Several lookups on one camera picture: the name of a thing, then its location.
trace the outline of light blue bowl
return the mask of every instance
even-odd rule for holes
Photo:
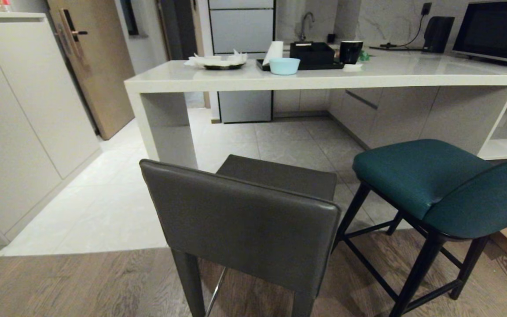
[[[298,58],[272,58],[269,60],[269,69],[275,75],[296,74],[300,60]]]

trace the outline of wall outlet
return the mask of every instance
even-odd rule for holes
[[[422,15],[428,15],[431,10],[431,2],[426,2],[422,7]]]

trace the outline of wooden floor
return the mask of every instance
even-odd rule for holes
[[[396,291],[424,239],[412,230],[354,239]],[[463,258],[468,243],[449,243]],[[219,265],[201,262],[206,301]],[[447,283],[457,269],[440,256],[420,293]],[[213,317],[287,317],[292,293],[229,270]],[[332,255],[312,317],[388,316],[392,301],[344,245]],[[0,258],[0,316],[189,317],[168,249]],[[408,313],[417,316],[507,316],[507,256],[489,243],[458,301],[443,295]]]

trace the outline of tissue box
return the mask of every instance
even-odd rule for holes
[[[290,44],[290,57],[298,58],[301,65],[334,64],[334,50],[324,42]]]

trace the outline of teal upholstered seat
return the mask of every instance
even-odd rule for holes
[[[507,227],[507,163],[493,168],[448,143],[417,140],[361,153],[353,170],[440,232],[475,238]]]

